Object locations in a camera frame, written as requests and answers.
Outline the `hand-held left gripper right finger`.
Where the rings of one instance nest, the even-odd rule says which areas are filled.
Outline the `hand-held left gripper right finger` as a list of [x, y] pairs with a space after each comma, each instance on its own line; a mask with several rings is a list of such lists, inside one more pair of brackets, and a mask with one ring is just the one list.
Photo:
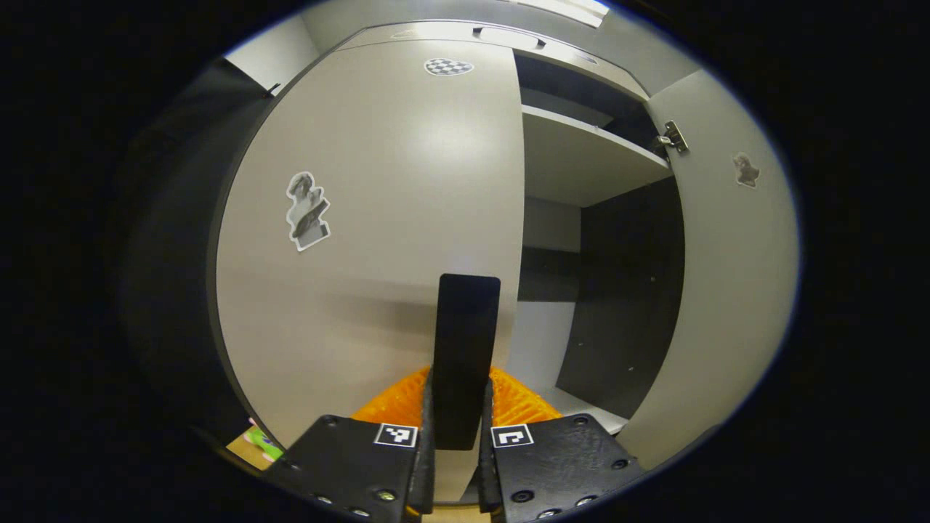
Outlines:
[[561, 415], [492, 368], [476, 469], [478, 506], [492, 522], [574, 516], [631, 489], [643, 476], [637, 457], [594, 417]]

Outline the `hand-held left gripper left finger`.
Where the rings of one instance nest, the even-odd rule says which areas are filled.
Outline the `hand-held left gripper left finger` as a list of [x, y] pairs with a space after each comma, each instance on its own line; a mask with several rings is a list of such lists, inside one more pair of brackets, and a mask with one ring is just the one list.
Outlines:
[[323, 415], [263, 474], [312, 506], [357, 522], [421, 522], [435, 485], [432, 371], [406, 388], [419, 420], [370, 423]]

